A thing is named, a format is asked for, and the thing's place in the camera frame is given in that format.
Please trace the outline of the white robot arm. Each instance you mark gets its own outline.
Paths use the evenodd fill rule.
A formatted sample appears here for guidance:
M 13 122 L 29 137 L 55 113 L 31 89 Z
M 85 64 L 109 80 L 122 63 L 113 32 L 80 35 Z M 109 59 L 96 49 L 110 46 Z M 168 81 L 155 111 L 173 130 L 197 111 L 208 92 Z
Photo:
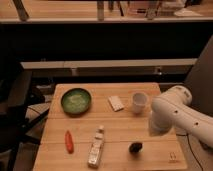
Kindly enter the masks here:
M 213 117 L 190 108 L 191 101 L 192 94 L 184 86 L 173 86 L 154 97 L 149 116 L 150 134 L 166 134 L 175 125 L 213 148 Z

